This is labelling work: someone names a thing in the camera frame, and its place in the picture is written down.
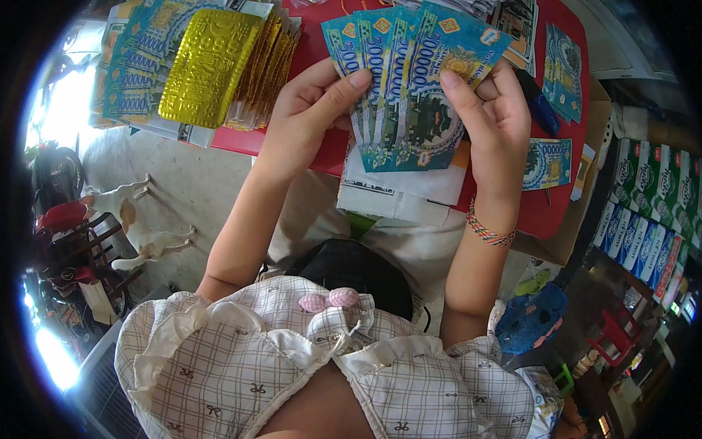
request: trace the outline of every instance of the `white and brown dog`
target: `white and brown dog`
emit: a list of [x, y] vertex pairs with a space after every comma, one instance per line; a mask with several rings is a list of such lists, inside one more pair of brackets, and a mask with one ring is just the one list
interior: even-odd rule
[[192, 245], [190, 238], [197, 232], [193, 225], [185, 235], [172, 232], [155, 232], [146, 224], [146, 218], [139, 212], [136, 201], [150, 191], [146, 187], [151, 181], [151, 175], [146, 174], [146, 180], [130, 185], [119, 186], [109, 192], [98, 192], [91, 186], [86, 188], [86, 195], [81, 198], [85, 204], [86, 218], [95, 212], [110, 212], [122, 224], [122, 230], [129, 243], [139, 253], [134, 259], [116, 259], [112, 262], [115, 270], [132, 270], [146, 261], [158, 262], [161, 257], [181, 251]]

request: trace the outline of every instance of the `green slipper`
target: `green slipper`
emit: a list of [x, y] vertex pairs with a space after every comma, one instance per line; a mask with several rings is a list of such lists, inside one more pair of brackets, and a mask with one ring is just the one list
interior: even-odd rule
[[548, 278], [551, 276], [551, 270], [546, 268], [545, 270], [536, 273], [536, 276], [529, 280], [523, 280], [517, 284], [515, 291], [518, 296], [523, 296], [525, 294], [536, 294], [546, 285]]

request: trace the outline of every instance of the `wrist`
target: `wrist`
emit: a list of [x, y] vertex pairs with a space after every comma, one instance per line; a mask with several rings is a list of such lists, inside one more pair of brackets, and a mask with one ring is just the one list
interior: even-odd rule
[[516, 202], [486, 197], [475, 197], [475, 218], [487, 230], [497, 235], [509, 235], [517, 227], [519, 200]]
[[256, 179], [259, 184], [288, 187], [295, 175], [282, 169], [284, 167], [274, 163], [267, 155], [259, 154], [251, 167], [249, 176]]

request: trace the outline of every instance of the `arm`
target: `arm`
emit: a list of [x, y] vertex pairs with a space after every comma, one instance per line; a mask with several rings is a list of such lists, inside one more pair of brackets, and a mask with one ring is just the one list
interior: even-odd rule
[[[475, 216], [491, 232], [507, 235], [517, 225], [531, 130], [522, 88], [502, 59], [477, 94], [453, 72], [440, 76], [472, 141]], [[508, 252], [508, 246], [490, 245], [470, 226], [465, 228], [446, 279], [440, 329], [445, 348], [487, 333]]]
[[212, 246], [197, 294], [217, 301], [256, 280], [290, 182], [311, 165], [329, 126], [350, 125], [348, 116], [340, 115], [370, 82], [367, 70], [339, 80], [327, 58], [285, 85], [258, 159]]

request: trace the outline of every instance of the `hand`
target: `hand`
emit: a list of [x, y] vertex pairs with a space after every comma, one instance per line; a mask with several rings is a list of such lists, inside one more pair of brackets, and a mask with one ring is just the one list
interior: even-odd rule
[[477, 184], [476, 216], [481, 220], [478, 204], [489, 204], [505, 214], [512, 213], [516, 222], [531, 115], [512, 67], [501, 58], [475, 92], [451, 70], [442, 70], [439, 78], [470, 134], [470, 158]]
[[292, 179], [319, 151], [327, 129], [350, 129], [348, 114], [371, 83], [368, 70], [339, 79], [331, 58], [319, 61], [283, 87], [275, 101], [256, 164], [270, 175]]

